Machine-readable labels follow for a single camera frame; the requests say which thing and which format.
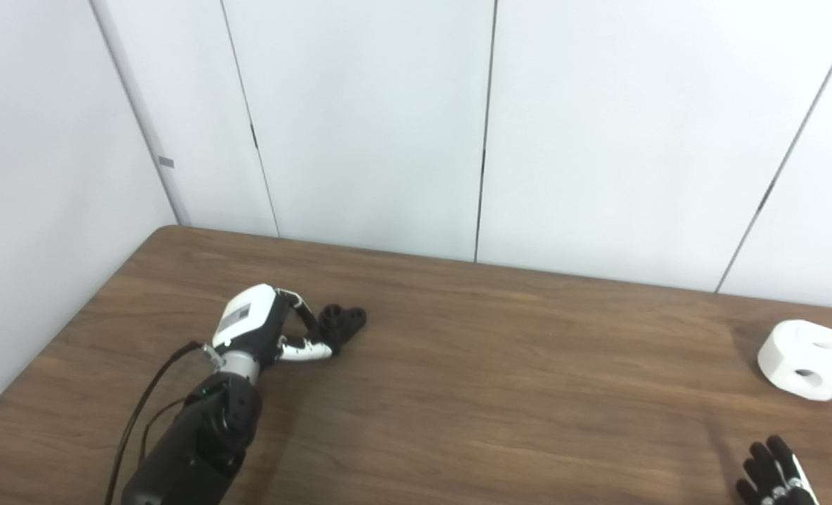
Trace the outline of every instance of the white cylindrical object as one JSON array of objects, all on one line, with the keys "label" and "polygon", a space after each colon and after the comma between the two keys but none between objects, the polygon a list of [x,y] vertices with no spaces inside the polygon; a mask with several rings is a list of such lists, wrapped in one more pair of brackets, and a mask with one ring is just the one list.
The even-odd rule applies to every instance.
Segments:
[{"label": "white cylindrical object", "polygon": [[778,323],[759,349],[775,386],[808,400],[832,400],[832,329],[802,320]]},{"label": "white cylindrical object", "polygon": [[218,371],[245,377],[251,384],[257,383],[260,364],[253,356],[243,351],[228,351],[223,355],[223,359],[223,366]]}]

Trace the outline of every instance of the small gray label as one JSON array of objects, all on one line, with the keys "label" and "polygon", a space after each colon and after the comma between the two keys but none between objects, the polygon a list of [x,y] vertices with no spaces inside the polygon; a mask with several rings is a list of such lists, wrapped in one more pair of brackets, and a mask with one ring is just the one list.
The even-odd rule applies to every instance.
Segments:
[{"label": "small gray label", "polygon": [[220,321],[220,325],[217,326],[217,333],[222,332],[229,326],[233,326],[233,324],[245,319],[248,314],[250,314],[250,304],[246,304],[243,307],[233,310],[230,314],[228,314],[228,316],[224,317],[223,320]]}]

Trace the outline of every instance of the white object with hole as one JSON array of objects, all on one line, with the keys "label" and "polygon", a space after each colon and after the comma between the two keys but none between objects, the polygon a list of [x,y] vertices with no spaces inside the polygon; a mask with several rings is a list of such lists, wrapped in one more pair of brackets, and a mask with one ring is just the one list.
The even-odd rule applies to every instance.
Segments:
[{"label": "white object with hole", "polygon": [[832,400],[832,329],[804,320],[778,323],[758,361],[779,389],[807,400]]}]

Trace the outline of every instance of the gloved hand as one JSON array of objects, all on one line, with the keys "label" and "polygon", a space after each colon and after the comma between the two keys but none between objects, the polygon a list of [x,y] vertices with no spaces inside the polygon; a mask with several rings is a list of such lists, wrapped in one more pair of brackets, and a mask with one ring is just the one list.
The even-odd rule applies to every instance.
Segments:
[{"label": "gloved hand", "polygon": [[818,505],[800,460],[784,439],[771,435],[764,445],[750,445],[750,454],[753,457],[744,461],[749,480],[737,481],[746,505]]}]

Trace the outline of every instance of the black cable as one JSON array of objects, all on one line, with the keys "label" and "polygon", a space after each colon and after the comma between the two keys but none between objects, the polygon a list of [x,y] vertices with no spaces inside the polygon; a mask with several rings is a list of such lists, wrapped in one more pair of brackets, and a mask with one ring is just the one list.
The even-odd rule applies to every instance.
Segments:
[{"label": "black cable", "polygon": [[159,418],[161,415],[163,415],[163,413],[166,412],[166,410],[169,410],[169,409],[175,407],[176,405],[179,405],[179,403],[182,403],[184,401],[185,401],[184,396],[182,398],[178,399],[178,400],[173,400],[173,402],[167,403],[167,405],[161,407],[160,410],[157,410],[157,412],[155,412],[155,415],[151,416],[150,421],[148,421],[147,424],[145,425],[145,430],[141,434],[141,446],[140,446],[140,449],[138,450],[138,464],[139,465],[141,465],[141,462],[144,461],[144,459],[145,459],[145,445],[147,444],[147,432],[150,431],[151,425],[153,425],[154,422],[157,421],[157,418]]},{"label": "black cable", "polygon": [[114,501],[114,490],[117,487],[117,476],[120,473],[120,463],[123,460],[123,452],[126,450],[126,443],[128,439],[130,439],[130,434],[133,433],[133,427],[135,426],[136,419],[138,419],[138,415],[141,413],[141,409],[145,406],[145,402],[147,402],[147,397],[151,396],[151,392],[154,390],[154,386],[157,385],[157,381],[160,380],[160,377],[166,373],[167,368],[170,365],[174,364],[176,361],[179,361],[179,358],[185,356],[189,352],[194,351],[195,349],[200,349],[203,347],[198,342],[189,342],[186,345],[183,345],[178,351],[173,352],[173,355],[167,359],[166,363],[161,365],[160,370],[157,370],[155,376],[151,379],[151,382],[145,388],[145,392],[141,393],[140,398],[138,399],[138,404],[136,408],[133,410],[133,415],[130,416],[130,419],[126,422],[126,429],[123,430],[123,436],[120,438],[120,444],[117,445],[117,454],[114,457],[114,468],[111,469],[111,480],[108,482],[107,485],[107,493],[105,495],[105,505],[111,505]]}]

